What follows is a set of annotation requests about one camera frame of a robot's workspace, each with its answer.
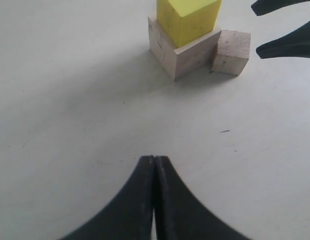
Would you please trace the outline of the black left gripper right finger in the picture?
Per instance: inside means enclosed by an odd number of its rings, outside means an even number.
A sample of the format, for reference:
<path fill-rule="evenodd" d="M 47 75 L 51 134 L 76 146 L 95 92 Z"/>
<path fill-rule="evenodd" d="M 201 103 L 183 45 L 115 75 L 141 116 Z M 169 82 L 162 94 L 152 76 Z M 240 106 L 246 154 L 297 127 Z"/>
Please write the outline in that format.
<path fill-rule="evenodd" d="M 247 240 L 188 189 L 167 156 L 155 158 L 153 207 L 159 240 Z"/>

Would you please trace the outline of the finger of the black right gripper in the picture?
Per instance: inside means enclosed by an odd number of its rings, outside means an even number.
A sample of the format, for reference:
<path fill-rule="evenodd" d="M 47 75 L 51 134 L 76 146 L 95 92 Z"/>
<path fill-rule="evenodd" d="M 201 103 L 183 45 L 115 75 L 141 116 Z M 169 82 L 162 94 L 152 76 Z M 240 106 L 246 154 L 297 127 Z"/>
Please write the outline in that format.
<path fill-rule="evenodd" d="M 293 32 L 260 45 L 256 53 L 261 59 L 297 57 L 310 59 L 310 21 Z"/>
<path fill-rule="evenodd" d="M 256 16 L 263 16 L 288 6 L 307 2 L 310 0 L 256 0 L 250 7 Z"/>

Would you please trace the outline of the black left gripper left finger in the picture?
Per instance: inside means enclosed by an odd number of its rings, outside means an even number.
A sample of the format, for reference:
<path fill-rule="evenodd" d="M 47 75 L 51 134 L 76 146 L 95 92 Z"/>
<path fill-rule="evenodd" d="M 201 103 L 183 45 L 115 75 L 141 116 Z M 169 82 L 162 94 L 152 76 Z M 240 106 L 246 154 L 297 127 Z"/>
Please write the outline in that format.
<path fill-rule="evenodd" d="M 64 240 L 150 240 L 155 158 L 142 156 L 116 196 Z"/>

